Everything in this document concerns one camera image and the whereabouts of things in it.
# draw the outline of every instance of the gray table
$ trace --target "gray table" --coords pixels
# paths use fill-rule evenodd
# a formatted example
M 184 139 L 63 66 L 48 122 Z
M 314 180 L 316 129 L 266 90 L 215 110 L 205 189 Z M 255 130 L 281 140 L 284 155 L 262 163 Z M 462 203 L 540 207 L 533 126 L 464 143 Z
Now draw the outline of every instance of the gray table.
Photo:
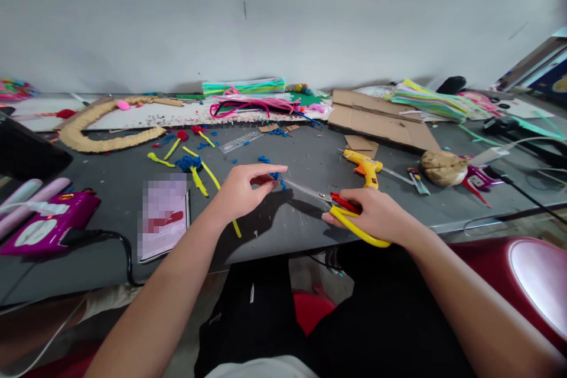
M 561 128 L 567 128 L 561 118 L 555 117 L 553 120 Z M 472 123 L 471 129 L 480 132 L 480 125 Z M 219 135 L 213 140 L 223 144 L 255 127 L 256 124 L 220 126 L 217 128 Z M 449 146 L 458 155 L 474 155 L 487 148 L 486 144 L 472 143 L 470 136 L 452 124 L 440 123 L 432 132 L 441 147 Z M 292 134 L 293 138 L 265 135 L 248 146 L 229 152 L 226 158 L 218 148 L 204 148 L 198 153 L 221 182 L 233 167 L 233 159 L 237 159 L 238 164 L 249 164 L 265 155 L 274 164 L 288 165 L 287 175 L 291 179 L 322 192 L 362 187 L 364 179 L 353 173 L 355 165 L 341 163 L 336 151 L 345 146 L 343 130 L 329 129 L 327 126 L 318 130 L 304 125 Z M 98 132 L 91 133 L 90 137 L 105 139 L 113 135 Z M 201 138 L 192 137 L 186 145 L 195 150 L 201 141 Z M 150 161 L 146 155 L 150 150 L 155 150 L 149 147 L 150 144 L 148 142 L 113 152 L 108 156 L 70 151 L 74 161 L 62 176 L 69 177 L 76 190 L 94 188 L 102 199 L 101 206 L 88 225 L 89 229 L 120 232 L 136 247 L 144 182 L 157 180 L 162 173 L 181 172 Z M 161 152 L 161 156 L 165 155 L 166 149 L 162 148 Z M 172 160 L 183 154 L 185 152 L 178 148 Z M 416 166 L 419 158 L 419 154 L 381 141 L 376 157 L 386 167 L 402 175 L 406 175 L 406 167 Z M 498 166 L 544 204 L 567 203 L 567 196 L 560 197 L 560 188 L 556 183 L 530 171 L 548 166 L 521 149 L 515 149 L 511 155 L 499 160 Z M 214 194 L 216 190 L 209 176 L 205 172 L 200 175 L 210 194 Z M 489 209 L 463 186 L 441 188 L 427 182 L 431 196 L 422 197 L 412 186 L 389 174 L 380 174 L 378 180 L 382 191 L 390 194 L 407 211 L 438 233 L 461 229 L 465 222 L 472 219 L 534 210 L 529 200 L 507 185 L 501 185 L 485 195 L 494 206 Z M 209 200 L 196 189 L 191 190 L 190 197 L 191 216 L 195 218 Z M 320 220 L 321 213 L 319 206 L 313 205 L 303 194 L 290 189 L 284 193 L 281 189 L 275 190 L 256 211 L 238 220 L 243 234 L 241 239 L 236 237 L 232 226 L 227 227 L 214 254 L 211 271 L 226 269 L 227 265 L 235 262 L 318 249 L 356 239 L 348 231 L 324 223 Z M 158 265 L 159 261 L 147 265 L 134 264 L 135 278 L 147 279 Z M 94 243 L 42 263 L 3 256 L 0 258 L 0 305 L 123 283 L 126 282 L 125 272 L 123 248 L 115 240 Z

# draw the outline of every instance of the yellow glue gun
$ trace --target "yellow glue gun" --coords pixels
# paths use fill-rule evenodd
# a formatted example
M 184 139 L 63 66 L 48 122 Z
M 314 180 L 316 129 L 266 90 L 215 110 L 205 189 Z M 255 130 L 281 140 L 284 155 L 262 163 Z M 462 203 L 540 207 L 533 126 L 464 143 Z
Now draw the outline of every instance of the yellow glue gun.
M 354 170 L 364 175 L 364 178 L 366 179 L 364 187 L 373 187 L 378 189 L 376 173 L 380 172 L 382 169 L 382 163 L 380 161 L 375 161 L 366 155 L 359 154 L 358 152 L 354 152 L 349 149 L 345 149 L 343 151 L 343 156 L 350 162 L 358 165 L 358 167 Z

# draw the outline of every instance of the ruler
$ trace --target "ruler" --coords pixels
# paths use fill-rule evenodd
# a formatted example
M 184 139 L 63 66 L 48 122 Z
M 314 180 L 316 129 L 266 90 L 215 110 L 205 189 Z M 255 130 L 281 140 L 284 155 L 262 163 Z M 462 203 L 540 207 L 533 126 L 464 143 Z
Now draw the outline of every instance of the ruler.
M 227 152 L 234 151 L 236 148 L 240 148 L 241 146 L 244 146 L 244 144 L 248 144 L 254 139 L 258 139 L 258 137 L 262 136 L 264 136 L 264 133 L 261 133 L 260 130 L 255 130 L 239 137 L 238 139 L 234 139 L 233 141 L 221 145 L 220 150 L 223 154 L 226 154 Z

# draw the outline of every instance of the black pants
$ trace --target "black pants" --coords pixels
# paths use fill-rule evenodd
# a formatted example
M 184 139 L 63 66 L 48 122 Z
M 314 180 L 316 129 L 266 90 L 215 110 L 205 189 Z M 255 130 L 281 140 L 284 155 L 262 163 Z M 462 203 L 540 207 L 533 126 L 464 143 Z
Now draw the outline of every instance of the black pants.
M 309 337 L 296 322 L 286 256 L 231 266 L 211 318 L 200 328 L 195 377 L 222 363 L 284 354 L 321 377 L 474 376 L 403 248 L 358 241 L 342 245 L 337 256 L 354 280 L 353 296 Z

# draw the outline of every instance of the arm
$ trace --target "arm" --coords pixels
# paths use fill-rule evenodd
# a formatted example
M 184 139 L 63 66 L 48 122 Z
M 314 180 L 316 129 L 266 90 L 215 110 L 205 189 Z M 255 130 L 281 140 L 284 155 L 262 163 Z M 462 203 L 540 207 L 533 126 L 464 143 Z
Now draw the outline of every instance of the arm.
M 410 253 L 479 376 L 559 375 L 563 356 L 433 231 L 375 189 L 341 196 L 362 205 L 356 226 Z M 323 219 L 340 225 L 329 213 Z
M 116 323 L 87 377 L 162 376 L 185 329 L 216 244 L 232 220 L 254 210 L 277 185 L 282 165 L 234 167 L 219 193 L 191 224 Z M 257 189 L 252 184 L 260 184 Z

